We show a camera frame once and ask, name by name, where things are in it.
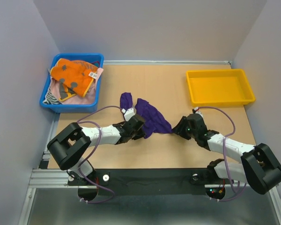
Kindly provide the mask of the purple towel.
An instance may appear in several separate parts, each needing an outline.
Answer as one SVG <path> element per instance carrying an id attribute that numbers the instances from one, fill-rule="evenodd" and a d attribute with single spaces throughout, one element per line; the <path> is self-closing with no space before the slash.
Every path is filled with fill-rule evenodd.
<path id="1" fill-rule="evenodd" d="M 124 114 L 128 109 L 135 108 L 136 113 L 140 115 L 145 124 L 133 140 L 140 138 L 149 138 L 153 133 L 171 134 L 171 124 L 164 118 L 164 116 L 148 101 L 138 98 L 137 103 L 133 106 L 133 98 L 130 92 L 124 92 L 120 96 L 120 108 Z"/>

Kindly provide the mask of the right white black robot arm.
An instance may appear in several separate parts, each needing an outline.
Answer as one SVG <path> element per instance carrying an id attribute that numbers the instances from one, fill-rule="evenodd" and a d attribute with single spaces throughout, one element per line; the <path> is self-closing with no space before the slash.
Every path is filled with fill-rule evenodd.
<path id="1" fill-rule="evenodd" d="M 172 132 L 186 140 L 193 138 L 200 147 L 235 160 L 235 163 L 212 162 L 212 168 L 206 171 L 207 180 L 212 183 L 231 178 L 247 183 L 255 192 L 264 195 L 281 182 L 281 164 L 264 143 L 251 145 L 227 138 L 208 129 L 198 113 L 182 117 Z"/>

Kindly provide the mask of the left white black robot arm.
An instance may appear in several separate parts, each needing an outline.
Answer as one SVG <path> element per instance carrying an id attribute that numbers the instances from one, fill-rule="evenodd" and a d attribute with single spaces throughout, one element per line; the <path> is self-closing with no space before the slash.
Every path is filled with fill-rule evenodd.
<path id="1" fill-rule="evenodd" d="M 129 116 L 125 121 L 107 127 L 81 127 L 70 123 L 47 144 L 51 156 L 60 170 L 68 171 L 68 185 L 86 186 L 95 179 L 95 169 L 83 158 L 87 148 L 99 145 L 118 145 L 144 136 L 145 120 L 139 115 Z"/>

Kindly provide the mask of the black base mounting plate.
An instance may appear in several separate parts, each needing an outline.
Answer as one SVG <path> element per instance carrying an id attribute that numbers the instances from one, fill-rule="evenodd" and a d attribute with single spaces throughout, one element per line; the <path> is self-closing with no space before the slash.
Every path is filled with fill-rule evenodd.
<path id="1" fill-rule="evenodd" d="M 209 195 L 223 198 L 225 180 L 207 168 L 96 169 L 88 180 L 68 171 L 68 185 L 78 196 Z"/>

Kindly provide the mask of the yellow plastic tray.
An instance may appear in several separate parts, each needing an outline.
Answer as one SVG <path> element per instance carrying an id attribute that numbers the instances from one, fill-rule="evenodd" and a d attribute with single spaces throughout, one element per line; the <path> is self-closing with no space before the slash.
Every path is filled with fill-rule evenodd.
<path id="1" fill-rule="evenodd" d="M 256 100 L 242 69 L 189 70 L 186 80 L 194 107 L 234 107 Z"/>

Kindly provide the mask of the grey white striped towel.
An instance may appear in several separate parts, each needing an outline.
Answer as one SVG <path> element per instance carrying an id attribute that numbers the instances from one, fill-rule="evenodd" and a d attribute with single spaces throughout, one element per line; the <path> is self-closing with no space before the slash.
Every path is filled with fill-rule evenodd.
<path id="1" fill-rule="evenodd" d="M 55 98 L 55 96 L 52 94 L 51 89 L 49 88 L 44 100 L 42 101 L 45 105 L 60 105 L 61 103 Z"/>

